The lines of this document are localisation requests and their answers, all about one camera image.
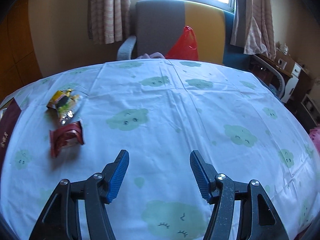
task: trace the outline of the red snack wrapper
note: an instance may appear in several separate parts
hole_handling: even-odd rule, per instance
[[[62,148],[76,144],[84,145],[80,121],[67,124],[55,131],[50,131],[51,157],[56,158]]]

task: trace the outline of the candy wrapper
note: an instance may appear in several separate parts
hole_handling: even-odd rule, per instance
[[[81,107],[87,95],[73,89],[58,90],[47,104],[48,108],[57,110],[59,125],[68,124]]]
[[[84,145],[80,121],[67,124],[55,131],[50,131],[50,148],[52,158],[56,158],[61,149],[71,147],[76,144]]]

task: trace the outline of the beige wall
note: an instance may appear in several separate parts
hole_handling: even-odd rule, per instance
[[[273,0],[275,40],[286,43],[289,54],[320,76],[320,26],[301,0]]]
[[[116,60],[121,42],[94,45],[87,34],[88,0],[29,0],[35,54],[44,77]]]

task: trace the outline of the wooden cabinet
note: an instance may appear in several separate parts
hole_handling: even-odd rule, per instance
[[[0,102],[40,78],[30,34],[28,0],[17,0],[0,24]]]

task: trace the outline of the pink checkered curtain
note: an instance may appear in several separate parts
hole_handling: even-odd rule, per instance
[[[130,34],[130,0],[89,0],[89,37],[95,44],[122,41]]]
[[[244,48],[244,54],[276,57],[271,12],[272,0],[236,0],[231,44]]]

